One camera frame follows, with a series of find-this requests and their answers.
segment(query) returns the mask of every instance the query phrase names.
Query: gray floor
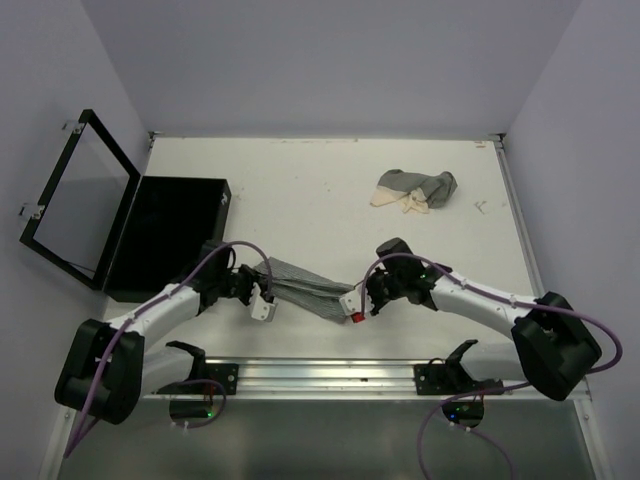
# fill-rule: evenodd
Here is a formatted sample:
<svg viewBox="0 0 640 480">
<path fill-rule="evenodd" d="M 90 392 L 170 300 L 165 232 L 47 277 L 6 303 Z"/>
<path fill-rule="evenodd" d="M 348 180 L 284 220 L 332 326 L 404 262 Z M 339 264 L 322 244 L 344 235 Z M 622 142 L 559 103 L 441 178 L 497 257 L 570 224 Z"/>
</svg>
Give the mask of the gray floor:
<svg viewBox="0 0 640 480">
<path fill-rule="evenodd" d="M 122 425 L 98 425 L 60 478 L 419 479 L 416 432 L 433 405 L 231 400 L 185 437 L 166 402 L 143 401 Z M 438 417 L 424 442 L 435 479 L 509 478 L 500 453 Z M 594 478 L 571 402 L 494 401 L 479 428 L 505 446 L 518 479 Z"/>
</svg>

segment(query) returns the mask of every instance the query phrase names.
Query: white wall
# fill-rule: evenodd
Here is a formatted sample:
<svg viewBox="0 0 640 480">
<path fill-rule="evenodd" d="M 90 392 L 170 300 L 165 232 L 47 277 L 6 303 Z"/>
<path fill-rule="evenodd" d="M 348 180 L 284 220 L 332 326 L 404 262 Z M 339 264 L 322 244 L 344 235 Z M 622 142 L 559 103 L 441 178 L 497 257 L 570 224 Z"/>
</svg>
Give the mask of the white wall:
<svg viewBox="0 0 640 480">
<path fill-rule="evenodd" d="M 53 390 L 76 327 L 100 313 L 89 291 L 18 243 L 60 129 L 94 108 L 144 168 L 145 130 L 79 0 L 0 2 L 0 477 L 33 479 L 57 406 Z"/>
<path fill-rule="evenodd" d="M 580 0 L 83 0 L 148 127 L 506 131 Z"/>
<path fill-rule="evenodd" d="M 640 2 L 584 0 L 509 130 L 508 159 L 547 288 L 621 336 L 592 377 L 617 478 L 637 478 Z"/>
</svg>

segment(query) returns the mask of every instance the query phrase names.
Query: white table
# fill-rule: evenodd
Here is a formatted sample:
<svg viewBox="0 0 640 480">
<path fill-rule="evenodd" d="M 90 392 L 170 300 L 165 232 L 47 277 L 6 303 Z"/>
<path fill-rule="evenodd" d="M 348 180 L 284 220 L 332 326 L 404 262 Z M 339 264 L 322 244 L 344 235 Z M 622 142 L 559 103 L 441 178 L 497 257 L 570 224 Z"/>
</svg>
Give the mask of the white table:
<svg viewBox="0 0 640 480">
<path fill-rule="evenodd" d="M 459 187 L 428 215 L 371 207 L 378 178 L 392 168 L 448 170 Z M 160 137 L 146 174 L 226 178 L 233 194 L 226 240 L 254 242 L 267 255 L 336 281 L 358 282 L 376 247 L 401 237 L 414 253 L 472 280 L 533 293 L 491 142 Z M 259 262 L 251 250 L 237 252 L 240 262 Z M 131 307 L 111 302 L 105 318 Z M 237 300 L 223 299 L 165 340 L 198 345 L 214 357 L 424 359 L 446 356 L 470 338 L 503 340 L 468 319 L 406 300 L 360 324 L 338 325 L 286 302 L 273 323 L 263 324 Z"/>
</svg>

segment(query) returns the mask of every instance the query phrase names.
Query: black box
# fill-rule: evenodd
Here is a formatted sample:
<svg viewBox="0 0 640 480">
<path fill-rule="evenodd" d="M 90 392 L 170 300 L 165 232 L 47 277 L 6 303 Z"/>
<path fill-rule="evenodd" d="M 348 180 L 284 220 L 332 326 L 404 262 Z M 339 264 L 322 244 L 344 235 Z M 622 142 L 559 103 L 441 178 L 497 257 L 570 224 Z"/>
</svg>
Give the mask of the black box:
<svg viewBox="0 0 640 480">
<path fill-rule="evenodd" d="M 85 110 L 20 241 L 116 301 L 144 302 L 222 241 L 230 202 L 223 179 L 141 177 Z"/>
</svg>

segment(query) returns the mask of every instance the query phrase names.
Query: red object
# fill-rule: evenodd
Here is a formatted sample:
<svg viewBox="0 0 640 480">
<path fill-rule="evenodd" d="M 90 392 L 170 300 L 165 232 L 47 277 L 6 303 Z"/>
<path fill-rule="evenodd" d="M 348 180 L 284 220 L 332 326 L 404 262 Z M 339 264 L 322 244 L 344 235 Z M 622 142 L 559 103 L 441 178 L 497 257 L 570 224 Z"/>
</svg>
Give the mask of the red object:
<svg viewBox="0 0 640 480">
<path fill-rule="evenodd" d="M 354 313 L 353 315 L 351 315 L 351 320 L 353 320 L 353 323 L 360 323 L 365 319 L 366 317 L 362 314 L 362 312 Z"/>
</svg>

